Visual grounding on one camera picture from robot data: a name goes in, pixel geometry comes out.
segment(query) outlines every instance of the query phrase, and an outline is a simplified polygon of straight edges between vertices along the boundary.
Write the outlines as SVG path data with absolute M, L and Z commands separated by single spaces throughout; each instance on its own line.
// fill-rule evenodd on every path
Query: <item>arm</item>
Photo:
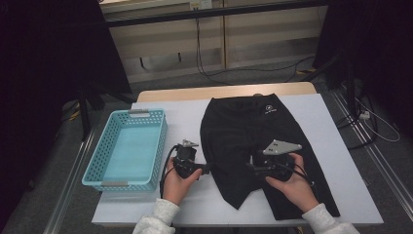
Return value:
M 191 176 L 181 178 L 173 168 L 172 158 L 168 161 L 168 174 L 164 184 L 164 199 L 157 199 L 154 212 L 143 216 L 134 228 L 133 234 L 169 234 L 174 233 L 175 228 L 170 227 L 173 218 L 179 212 L 179 204 L 191 187 L 201 175 L 202 170 L 194 171 Z
M 296 165 L 304 169 L 304 161 L 300 155 L 295 153 L 289 155 L 294 158 Z M 294 170 L 304 173 L 299 167 L 295 167 Z M 325 209 L 325 205 L 317 201 L 310 185 L 301 176 L 293 174 L 286 182 L 268 176 L 265 179 L 304 213 L 303 217 L 310 223 L 315 233 L 358 233 L 350 223 L 337 222 Z

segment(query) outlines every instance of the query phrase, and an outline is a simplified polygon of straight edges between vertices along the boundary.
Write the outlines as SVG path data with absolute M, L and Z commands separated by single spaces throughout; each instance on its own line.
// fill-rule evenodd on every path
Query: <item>white table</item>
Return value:
M 281 96 L 313 147 L 341 216 L 354 225 L 383 223 L 364 182 L 341 139 L 320 95 Z M 132 108 L 163 108 L 169 130 L 164 149 L 184 138 L 201 144 L 200 126 L 209 99 L 139 102 Z M 201 146 L 196 162 L 204 163 Z M 95 224 L 134 226 L 142 215 L 151 214 L 159 189 L 154 193 L 103 192 L 96 207 Z M 262 190 L 252 192 L 239 210 L 226 203 L 211 175 L 203 175 L 181 204 L 175 226 L 294 226 L 306 221 L 275 220 Z

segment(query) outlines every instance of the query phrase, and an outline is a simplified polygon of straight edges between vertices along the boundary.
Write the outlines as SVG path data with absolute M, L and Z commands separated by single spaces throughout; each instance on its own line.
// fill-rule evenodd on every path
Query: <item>gray floor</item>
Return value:
M 190 87 L 207 87 L 221 86 L 218 82 L 225 82 L 232 85 L 243 84 L 264 84 L 264 83 L 281 83 L 286 81 L 294 74 L 294 69 L 289 68 L 281 71 L 258 71 L 257 69 L 276 69 L 293 64 L 294 61 L 269 63 L 250 66 L 243 71 L 225 72 L 219 75 L 211 76 L 207 79 L 205 76 L 195 73 L 153 81 L 142 81 L 132 84 L 132 97 L 137 97 L 141 91 L 175 89 Z M 298 70 L 311 68 L 311 60 L 308 59 L 300 63 Z M 291 81 L 299 81 L 303 76 L 295 76 Z M 320 77 L 313 81 L 318 92 L 322 94 L 324 101 L 330 111 L 333 120 L 339 120 L 344 117 L 342 111 L 338 108 L 334 96 L 327 90 L 324 78 Z M 118 103 L 112 97 L 104 97 L 110 108 L 128 108 L 126 104 Z M 386 111 L 380 108 L 380 105 L 373 100 L 376 113 L 388 121 L 392 121 Z M 379 122 L 381 135 L 394 137 L 392 130 Z M 360 143 L 352 128 L 345 128 L 340 131 L 343 140 L 347 145 L 357 145 Z M 49 160 L 45 164 L 42 172 L 34 178 L 35 188 L 33 191 L 26 192 L 22 197 L 19 206 L 9 219 L 9 223 L 2 233 L 43 233 L 48 220 L 54 210 L 57 198 L 67 175 L 70 172 L 71 165 L 74 162 L 74 156 L 77 154 L 81 144 L 82 125 L 80 118 L 74 121 L 64 121 L 61 125 L 55 146 L 52 149 Z M 387 142 L 377 138 L 375 144 L 388 160 L 395 173 L 404 183 L 406 188 L 413 188 L 413 175 L 410 173 L 413 165 L 413 139 L 401 135 L 398 142 Z M 382 174 L 371 160 L 370 155 L 365 148 L 352 150 L 351 155 L 363 178 L 369 181 L 367 186 L 371 196 L 379 209 L 380 214 L 385 221 L 384 224 L 377 226 L 358 227 L 361 233 L 412 233 L 413 222 L 406 214 L 406 211 L 395 197 L 394 193 L 388 186 Z M 72 203 L 82 204 L 82 206 L 69 207 L 66 216 L 62 221 L 59 233 L 131 233 L 132 228 L 104 228 L 91 224 L 94 207 L 99 198 L 97 192 L 91 192 L 88 188 L 79 187 L 75 191 L 75 201 Z M 178 229 L 181 233 L 233 233 L 232 228 L 187 228 Z M 275 228 L 240 228 L 239 233 L 287 233 L 284 229 Z

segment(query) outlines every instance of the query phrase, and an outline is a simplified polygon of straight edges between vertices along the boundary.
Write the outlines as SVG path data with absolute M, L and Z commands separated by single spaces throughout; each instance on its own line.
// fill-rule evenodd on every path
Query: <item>hand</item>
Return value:
M 290 153 L 289 155 L 294 159 L 295 164 L 304 170 L 303 157 L 296 153 Z M 295 166 L 294 170 L 301 172 L 302 174 L 304 173 L 297 166 Z M 285 197 L 295 204 L 295 206 L 297 206 L 303 213 L 308 212 L 319 204 L 310 185 L 300 175 L 292 174 L 291 178 L 286 182 L 282 182 L 269 176 L 265 177 L 265 180 L 267 180 L 271 186 L 281 191 Z
M 165 178 L 163 197 L 164 199 L 174 203 L 176 206 L 179 206 L 180 202 L 188 193 L 192 183 L 194 183 L 195 180 L 201 176 L 203 170 L 197 169 L 189 177 L 182 178 L 173 167 L 172 160 L 173 158 L 170 158 L 167 165 L 167 172 L 170 172 Z

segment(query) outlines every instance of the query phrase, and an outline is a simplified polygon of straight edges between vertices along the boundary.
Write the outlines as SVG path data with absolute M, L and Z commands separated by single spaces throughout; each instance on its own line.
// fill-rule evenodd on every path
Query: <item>garment logo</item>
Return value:
M 265 114 L 268 114 L 274 111 L 277 111 L 277 109 L 275 109 L 272 105 L 265 106 Z

